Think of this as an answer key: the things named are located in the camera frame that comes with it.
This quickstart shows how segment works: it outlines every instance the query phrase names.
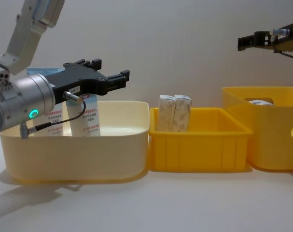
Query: cream plastic bin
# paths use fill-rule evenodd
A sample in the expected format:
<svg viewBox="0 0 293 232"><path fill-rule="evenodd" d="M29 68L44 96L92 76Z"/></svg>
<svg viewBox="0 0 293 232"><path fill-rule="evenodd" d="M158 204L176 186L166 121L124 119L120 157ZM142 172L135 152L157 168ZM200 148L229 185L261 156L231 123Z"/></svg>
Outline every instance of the cream plastic bin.
<svg viewBox="0 0 293 232"><path fill-rule="evenodd" d="M149 107L139 101L99 101L100 137L19 137L0 133L7 170L21 181L129 181L147 172ZM64 118L67 109L64 104Z"/></svg>

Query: white table surface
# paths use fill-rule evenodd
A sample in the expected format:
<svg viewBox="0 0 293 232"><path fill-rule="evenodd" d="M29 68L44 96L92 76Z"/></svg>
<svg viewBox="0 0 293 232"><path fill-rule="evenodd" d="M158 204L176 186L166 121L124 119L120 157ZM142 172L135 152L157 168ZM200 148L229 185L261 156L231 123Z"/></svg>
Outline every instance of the white table surface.
<svg viewBox="0 0 293 232"><path fill-rule="evenodd" d="M125 184L22 186L0 144L0 232L293 232L293 174L149 172Z"/></svg>

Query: green led light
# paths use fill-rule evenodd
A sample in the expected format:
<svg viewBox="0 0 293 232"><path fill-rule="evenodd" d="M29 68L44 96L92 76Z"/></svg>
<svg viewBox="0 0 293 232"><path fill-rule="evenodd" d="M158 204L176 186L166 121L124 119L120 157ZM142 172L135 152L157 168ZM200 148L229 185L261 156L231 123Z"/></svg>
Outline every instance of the green led light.
<svg viewBox="0 0 293 232"><path fill-rule="evenodd" d="M29 118L34 118L35 116L37 116L39 113L38 110L33 110L29 113Z"/></svg>

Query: yellow plastic bin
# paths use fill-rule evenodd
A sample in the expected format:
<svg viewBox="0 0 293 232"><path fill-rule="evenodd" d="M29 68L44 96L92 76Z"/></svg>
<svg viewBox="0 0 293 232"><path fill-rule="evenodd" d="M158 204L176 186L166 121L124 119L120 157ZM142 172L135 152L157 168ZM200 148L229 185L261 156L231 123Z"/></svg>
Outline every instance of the yellow plastic bin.
<svg viewBox="0 0 293 232"><path fill-rule="evenodd" d="M220 108L193 108L188 132L156 131L150 109L150 168L166 172L241 172L252 131Z"/></svg>
<svg viewBox="0 0 293 232"><path fill-rule="evenodd" d="M265 100L274 106L248 101ZM248 162L270 171L293 171L293 87L225 87L224 108L251 128Z"/></svg>
<svg viewBox="0 0 293 232"><path fill-rule="evenodd" d="M67 119L66 104L63 105ZM124 182L147 173L149 107L139 101L99 101L101 136L31 136L19 127L0 133L9 174L20 181Z"/></svg>

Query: white wall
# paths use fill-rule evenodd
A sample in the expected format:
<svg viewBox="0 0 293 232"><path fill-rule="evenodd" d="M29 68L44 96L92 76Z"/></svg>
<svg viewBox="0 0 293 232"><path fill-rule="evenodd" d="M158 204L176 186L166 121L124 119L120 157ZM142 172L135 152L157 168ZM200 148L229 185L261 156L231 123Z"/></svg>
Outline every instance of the white wall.
<svg viewBox="0 0 293 232"><path fill-rule="evenodd" d="M0 0L0 54L23 0ZM237 38L293 23L293 0L66 0L43 35L33 66L101 58L103 74L130 69L127 88L105 100L146 101L188 94L217 106L223 86L292 86L293 60L237 51Z"/></svg>

